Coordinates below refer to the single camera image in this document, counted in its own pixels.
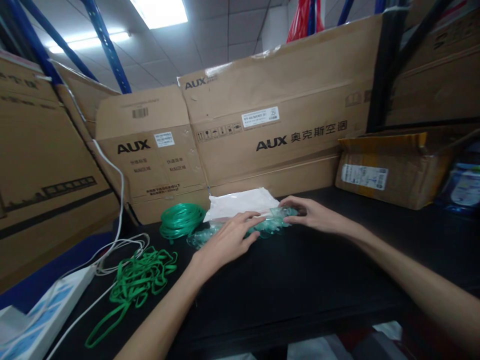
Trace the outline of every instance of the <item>hand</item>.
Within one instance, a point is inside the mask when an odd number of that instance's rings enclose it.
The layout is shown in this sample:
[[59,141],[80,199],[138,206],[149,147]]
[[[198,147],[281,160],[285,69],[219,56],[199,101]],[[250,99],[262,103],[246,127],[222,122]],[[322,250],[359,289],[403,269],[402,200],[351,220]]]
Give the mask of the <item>hand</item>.
[[302,224],[324,233],[349,235],[353,228],[359,226],[356,222],[311,199],[288,196],[280,201],[278,206],[298,208],[301,214],[306,214],[305,216],[288,216],[283,219],[286,223]]
[[244,239],[250,228],[265,220],[264,217],[252,218],[254,216],[260,216],[260,213],[255,211],[238,213],[196,252],[194,257],[200,259],[201,266],[206,268],[207,276],[212,276],[222,266],[245,254],[250,245],[257,240],[260,235],[258,231]]

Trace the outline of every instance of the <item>black table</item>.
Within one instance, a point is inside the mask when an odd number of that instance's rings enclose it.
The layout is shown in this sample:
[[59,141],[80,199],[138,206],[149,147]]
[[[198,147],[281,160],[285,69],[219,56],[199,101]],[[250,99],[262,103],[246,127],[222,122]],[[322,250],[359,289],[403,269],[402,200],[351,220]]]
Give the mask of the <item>black table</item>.
[[[478,221],[433,205],[413,211],[334,187],[299,196],[363,224],[458,286],[474,293],[480,289]],[[143,307],[129,309],[119,326],[94,349],[87,349],[84,343],[94,326],[116,307],[106,296],[72,329],[55,359],[112,359],[195,252],[184,238],[170,246],[160,237],[158,224],[142,226],[137,232],[150,234],[157,250],[178,252],[178,270],[169,275],[167,288],[158,296],[149,295]],[[129,257],[132,251],[126,246],[111,260]],[[60,334],[112,281],[113,276],[93,279]],[[402,289],[347,240],[294,225],[283,235],[259,239],[246,255],[204,285],[169,357],[212,358],[259,351],[394,320],[411,305]]]

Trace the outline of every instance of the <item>white cable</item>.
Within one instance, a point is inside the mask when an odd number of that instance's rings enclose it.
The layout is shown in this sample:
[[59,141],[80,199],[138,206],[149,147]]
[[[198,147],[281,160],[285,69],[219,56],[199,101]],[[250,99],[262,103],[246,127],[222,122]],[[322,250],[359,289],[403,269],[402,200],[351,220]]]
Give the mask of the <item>white cable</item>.
[[[88,265],[93,259],[95,259],[95,257],[99,254],[99,252],[101,252],[103,249],[107,248],[108,246],[110,246],[110,248],[106,251],[105,254],[103,254],[97,261],[95,261],[93,264],[91,264],[92,266],[96,266],[96,270],[95,270],[95,275],[96,276],[105,276],[105,275],[109,275],[109,274],[112,274],[112,273],[115,273],[118,269],[118,265],[117,266],[113,266],[113,267],[109,267],[109,268],[105,268],[104,269],[104,261],[107,259],[107,257],[115,250],[117,249],[120,249],[128,244],[138,244],[138,251],[135,252],[134,255],[132,255],[132,258],[134,256],[136,256],[136,258],[138,259],[140,256],[142,256],[142,254],[144,253],[144,251],[147,249],[147,247],[150,245],[150,236],[147,234],[147,233],[141,233],[141,234],[138,234],[138,235],[135,235],[133,237],[131,237],[130,239],[119,239],[120,237],[120,232],[121,232],[121,229],[122,229],[122,217],[123,217],[123,213],[124,213],[124,193],[125,193],[125,180],[124,180],[124,174],[120,171],[120,169],[118,167],[116,167],[103,153],[102,149],[100,148],[99,144],[97,143],[97,141],[95,139],[93,139],[93,142],[95,143],[95,146],[99,152],[99,154],[101,155],[101,157],[111,166],[113,167],[119,174],[120,174],[120,179],[121,179],[121,189],[120,189],[120,213],[119,213],[119,216],[118,216],[118,229],[117,229],[117,232],[116,232],[116,236],[115,236],[115,240],[113,240],[112,242],[102,246],[100,249],[98,249],[95,254],[93,254],[93,256],[86,262],[84,262],[83,264],[67,271],[66,273],[64,273],[62,276],[60,276],[54,283],[53,285],[51,286],[50,290],[49,290],[49,294],[47,296],[47,298],[45,299],[44,301],[44,304],[43,306],[41,307],[41,309],[37,312],[37,314],[33,317],[33,319],[29,322],[28,326],[19,334],[17,334],[15,337],[17,338],[14,342],[12,342],[10,345],[9,345],[9,349],[3,354],[3,356],[0,358],[0,360],[4,360],[6,359],[6,357],[8,356],[8,354],[10,353],[10,351],[15,347],[15,345],[22,339],[20,336],[23,335],[26,331],[28,331],[28,329],[44,314],[44,312],[46,311],[47,307],[49,306],[49,302],[52,298],[52,295],[53,293],[55,292],[55,288],[57,287],[57,284],[64,278],[66,277],[67,275],[77,271],[78,269],[81,269],[83,268],[85,265]],[[141,237],[141,236],[145,236],[146,237],[146,241],[144,240],[134,240],[138,237]],[[97,304],[101,298],[103,298],[114,286],[115,286],[116,282],[113,283],[112,286],[110,286],[102,295],[100,295],[99,298],[97,298],[93,304],[91,304],[69,327],[68,329],[65,331],[65,333],[63,333],[62,337],[58,340],[58,342],[56,343],[55,347],[52,349],[52,351],[50,352],[47,360],[50,360],[50,358],[53,356],[53,354],[55,353],[55,351],[57,350],[57,348],[60,346],[60,344],[62,343],[62,341],[64,340],[64,338],[68,335],[68,333],[70,332],[70,330],[75,326],[75,324],[77,324],[80,319],[90,311],[91,308],[93,308],[95,306],[95,304]]]
[[93,302],[92,305],[90,305],[84,312],[81,313],[81,315],[79,317],[76,318],[76,320],[74,322],[71,323],[71,325],[68,327],[68,329],[63,333],[63,335],[61,336],[61,338],[58,340],[58,342],[56,343],[55,347],[51,350],[50,354],[48,355],[48,357],[46,358],[46,360],[50,360],[52,358],[52,356],[55,354],[55,351],[58,349],[58,347],[60,346],[60,344],[62,343],[62,341],[65,339],[65,337],[67,336],[67,334],[70,332],[70,330],[73,329],[73,327],[80,321],[81,318],[84,317],[84,315],[86,313],[88,313],[90,311],[91,308],[93,308],[99,301],[101,298],[103,298],[110,290],[112,290],[112,288],[115,286],[117,282],[115,281],[112,286],[110,286],[102,295],[100,295],[98,297],[97,300],[95,300]]

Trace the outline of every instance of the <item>red bag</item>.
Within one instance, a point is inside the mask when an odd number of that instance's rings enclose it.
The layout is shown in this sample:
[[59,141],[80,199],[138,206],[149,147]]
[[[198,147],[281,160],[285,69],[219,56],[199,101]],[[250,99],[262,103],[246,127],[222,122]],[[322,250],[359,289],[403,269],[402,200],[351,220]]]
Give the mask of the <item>red bag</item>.
[[[309,35],[309,17],[312,0],[298,0],[295,16],[288,32],[286,42],[306,38]],[[314,11],[313,19],[316,19],[315,33],[325,30],[325,2],[326,0],[313,0]]]

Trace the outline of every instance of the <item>ceiling light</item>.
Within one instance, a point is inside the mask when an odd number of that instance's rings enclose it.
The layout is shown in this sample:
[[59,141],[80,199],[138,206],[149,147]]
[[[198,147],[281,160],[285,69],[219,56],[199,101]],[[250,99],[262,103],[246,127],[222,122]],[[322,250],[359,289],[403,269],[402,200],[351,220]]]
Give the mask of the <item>ceiling light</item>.
[[[126,40],[129,37],[130,34],[126,31],[110,34],[110,40],[114,43],[121,42],[122,40]],[[102,45],[98,37],[90,37],[83,40],[72,41],[68,42],[67,44],[72,50],[94,48]],[[60,46],[51,46],[48,48],[48,50],[50,50],[54,54],[61,54],[64,52]]]
[[130,0],[149,29],[188,22],[182,0]]

